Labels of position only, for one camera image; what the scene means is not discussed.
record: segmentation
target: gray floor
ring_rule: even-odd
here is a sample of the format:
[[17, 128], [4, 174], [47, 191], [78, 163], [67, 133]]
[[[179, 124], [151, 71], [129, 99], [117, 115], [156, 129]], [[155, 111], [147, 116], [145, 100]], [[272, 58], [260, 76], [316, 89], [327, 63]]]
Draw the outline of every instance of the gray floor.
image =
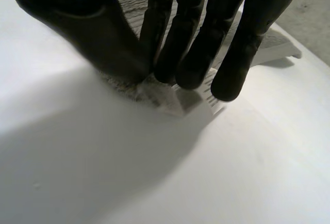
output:
[[293, 0], [277, 23], [330, 65], [330, 0]]

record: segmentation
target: white surface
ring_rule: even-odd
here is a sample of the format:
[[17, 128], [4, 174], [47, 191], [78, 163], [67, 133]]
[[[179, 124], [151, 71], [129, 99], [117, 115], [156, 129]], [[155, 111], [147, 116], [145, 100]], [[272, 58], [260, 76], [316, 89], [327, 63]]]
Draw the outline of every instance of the white surface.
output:
[[330, 69], [254, 67], [212, 119], [118, 97], [1, 0], [0, 223], [330, 223]]

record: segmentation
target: finger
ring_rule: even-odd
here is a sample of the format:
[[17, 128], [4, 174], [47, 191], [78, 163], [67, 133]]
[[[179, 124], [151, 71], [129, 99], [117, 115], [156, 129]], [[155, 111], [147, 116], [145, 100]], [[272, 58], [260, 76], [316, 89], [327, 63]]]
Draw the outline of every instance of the finger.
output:
[[155, 76], [159, 81], [173, 82], [176, 67], [186, 53], [197, 29], [204, 1], [177, 0], [177, 13], [155, 68]]
[[203, 26], [176, 72], [181, 87], [195, 89], [202, 84], [242, 2], [208, 0]]
[[264, 34], [291, 1], [245, 0], [234, 39], [211, 85], [217, 99], [229, 102], [239, 95]]
[[151, 64], [159, 54], [160, 46], [171, 15], [173, 0], [148, 0], [144, 13], [140, 42]]

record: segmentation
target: white object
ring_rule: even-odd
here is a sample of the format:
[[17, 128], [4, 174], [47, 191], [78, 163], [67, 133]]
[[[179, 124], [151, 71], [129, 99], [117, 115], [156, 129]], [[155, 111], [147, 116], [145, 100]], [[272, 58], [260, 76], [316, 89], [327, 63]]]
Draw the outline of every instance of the white object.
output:
[[1, 224], [330, 223], [330, 69], [294, 39], [293, 67], [256, 66], [220, 115], [181, 119], [0, 8]]

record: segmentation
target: gloved hand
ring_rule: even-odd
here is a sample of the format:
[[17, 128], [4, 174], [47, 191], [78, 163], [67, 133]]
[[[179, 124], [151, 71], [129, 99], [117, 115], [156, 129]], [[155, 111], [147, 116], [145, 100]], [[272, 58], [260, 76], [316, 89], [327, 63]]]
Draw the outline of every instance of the gloved hand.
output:
[[[211, 85], [216, 98], [232, 101], [239, 95], [263, 35], [291, 1], [245, 0], [239, 27]], [[243, 0], [208, 0], [205, 21], [189, 51], [204, 0], [177, 0], [177, 13], [160, 51], [172, 2], [148, 0], [140, 42], [155, 63], [159, 81], [194, 89], [202, 83]]]
[[134, 83], [149, 75], [150, 61], [117, 0], [16, 1], [69, 40], [98, 70]]

